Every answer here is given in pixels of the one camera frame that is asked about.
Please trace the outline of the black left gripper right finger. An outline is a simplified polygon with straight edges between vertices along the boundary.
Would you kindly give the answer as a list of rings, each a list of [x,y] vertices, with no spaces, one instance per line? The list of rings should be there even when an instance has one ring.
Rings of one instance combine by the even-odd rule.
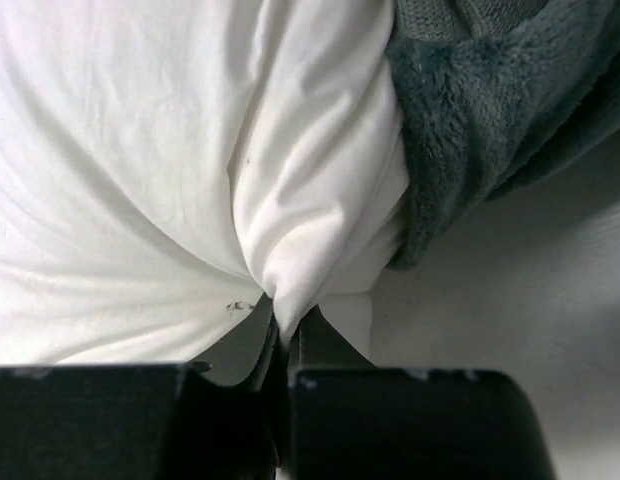
[[[324,317],[318,306],[300,321],[289,345],[288,371],[300,369],[374,369]]]

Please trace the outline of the zebra and grey plush pillowcase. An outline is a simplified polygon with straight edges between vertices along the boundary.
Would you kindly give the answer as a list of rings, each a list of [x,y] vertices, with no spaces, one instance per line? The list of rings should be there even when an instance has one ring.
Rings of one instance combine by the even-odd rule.
[[[620,130],[620,1],[399,1],[387,56],[409,174],[399,268]]]

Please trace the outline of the white pillow insert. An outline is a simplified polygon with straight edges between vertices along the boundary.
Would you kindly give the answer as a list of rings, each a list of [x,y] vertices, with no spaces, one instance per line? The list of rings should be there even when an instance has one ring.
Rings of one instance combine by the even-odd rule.
[[[0,365],[367,353],[408,185],[388,1],[0,1]]]

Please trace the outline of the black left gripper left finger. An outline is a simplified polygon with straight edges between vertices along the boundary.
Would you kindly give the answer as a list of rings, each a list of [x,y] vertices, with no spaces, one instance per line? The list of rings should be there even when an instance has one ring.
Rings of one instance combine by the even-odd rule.
[[[272,300],[262,295],[245,319],[194,358],[194,369],[219,387],[257,392],[278,349]]]

